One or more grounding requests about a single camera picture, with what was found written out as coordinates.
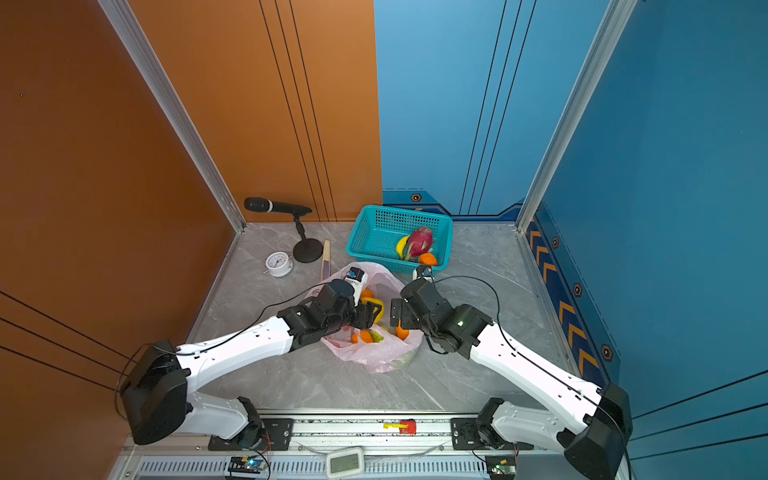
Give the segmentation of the yellow lemon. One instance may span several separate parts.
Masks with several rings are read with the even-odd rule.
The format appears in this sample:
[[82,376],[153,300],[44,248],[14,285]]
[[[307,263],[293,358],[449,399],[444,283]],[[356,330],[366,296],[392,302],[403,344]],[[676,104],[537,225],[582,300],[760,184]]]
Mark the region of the yellow lemon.
[[362,297],[360,306],[362,307],[364,325],[367,328],[379,323],[384,316],[384,303],[374,297]]

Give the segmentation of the small orange tangerine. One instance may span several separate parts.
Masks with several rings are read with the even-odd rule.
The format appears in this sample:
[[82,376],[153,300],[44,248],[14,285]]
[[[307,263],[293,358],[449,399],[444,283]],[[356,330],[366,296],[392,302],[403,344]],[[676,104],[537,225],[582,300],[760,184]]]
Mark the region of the small orange tangerine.
[[369,330],[360,330],[357,333],[352,334],[351,342],[354,344],[357,344],[357,343],[372,344],[374,343],[374,339]]

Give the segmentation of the orange persimmon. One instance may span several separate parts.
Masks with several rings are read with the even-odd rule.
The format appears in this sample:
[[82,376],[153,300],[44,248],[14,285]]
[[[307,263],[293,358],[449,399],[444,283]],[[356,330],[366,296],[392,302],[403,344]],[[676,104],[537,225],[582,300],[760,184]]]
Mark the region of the orange persimmon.
[[403,329],[400,326],[397,326],[395,328],[395,333],[396,333],[397,337],[400,340],[402,340],[402,341],[405,341],[409,337],[409,335],[410,335],[410,331],[409,330]]

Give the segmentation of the pink plastic bag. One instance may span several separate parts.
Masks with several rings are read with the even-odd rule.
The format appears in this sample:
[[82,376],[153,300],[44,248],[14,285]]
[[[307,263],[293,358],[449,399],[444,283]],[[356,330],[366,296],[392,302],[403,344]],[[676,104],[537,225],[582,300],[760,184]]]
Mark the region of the pink plastic bag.
[[365,274],[363,290],[368,290],[377,305],[384,307],[382,318],[367,330],[343,327],[321,339],[340,360],[362,365],[369,373],[388,373],[407,367],[424,341],[419,331],[406,331],[389,324],[390,304],[400,297],[404,283],[386,267],[373,262],[352,262],[330,279],[344,280],[349,270],[360,268]]

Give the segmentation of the red dragon fruit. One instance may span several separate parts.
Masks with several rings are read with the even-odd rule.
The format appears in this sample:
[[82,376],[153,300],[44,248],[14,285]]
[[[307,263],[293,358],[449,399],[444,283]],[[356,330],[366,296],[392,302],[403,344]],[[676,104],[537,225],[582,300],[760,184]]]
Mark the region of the red dragon fruit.
[[420,227],[407,239],[403,249],[403,259],[411,261],[428,253],[434,243],[433,232],[428,227]]

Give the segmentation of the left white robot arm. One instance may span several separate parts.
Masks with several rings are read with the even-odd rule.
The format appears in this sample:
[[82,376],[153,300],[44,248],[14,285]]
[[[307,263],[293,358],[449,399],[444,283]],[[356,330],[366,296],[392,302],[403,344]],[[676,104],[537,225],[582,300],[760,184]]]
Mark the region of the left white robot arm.
[[177,347],[167,341],[147,346],[118,388],[134,443],[196,434],[235,450],[259,448],[265,426],[254,404],[244,396],[204,394],[202,387],[345,327],[370,328],[383,309],[362,298],[362,290],[357,283],[336,279],[317,295],[244,330]]

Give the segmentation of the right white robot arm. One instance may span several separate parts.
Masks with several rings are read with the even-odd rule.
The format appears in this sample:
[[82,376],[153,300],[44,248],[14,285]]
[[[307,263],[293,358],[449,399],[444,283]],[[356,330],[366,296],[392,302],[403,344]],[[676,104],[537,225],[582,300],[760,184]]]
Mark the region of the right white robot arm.
[[500,450],[524,443],[557,452],[588,479],[632,475],[630,402],[618,385],[599,386],[557,367],[478,308],[453,306],[425,278],[410,282],[392,300],[390,323],[421,331],[440,352],[494,371],[539,403],[527,408],[488,400],[475,420],[483,446]]

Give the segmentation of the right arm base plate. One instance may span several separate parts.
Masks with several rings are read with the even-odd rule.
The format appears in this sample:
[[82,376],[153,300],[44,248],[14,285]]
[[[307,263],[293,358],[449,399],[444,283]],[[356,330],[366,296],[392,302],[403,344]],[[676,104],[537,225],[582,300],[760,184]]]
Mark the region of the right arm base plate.
[[450,420],[450,437],[454,451],[528,451],[534,449],[533,445],[524,442],[509,443],[501,441],[496,446],[492,446],[487,440],[484,440],[480,434],[476,419],[470,417],[452,418]]

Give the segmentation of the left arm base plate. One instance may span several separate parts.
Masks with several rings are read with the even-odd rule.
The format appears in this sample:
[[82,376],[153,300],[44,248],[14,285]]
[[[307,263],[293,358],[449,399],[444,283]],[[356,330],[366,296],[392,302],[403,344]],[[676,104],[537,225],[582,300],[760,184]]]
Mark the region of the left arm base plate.
[[209,451],[287,451],[293,434],[292,418],[267,418],[250,422],[230,440],[212,436]]

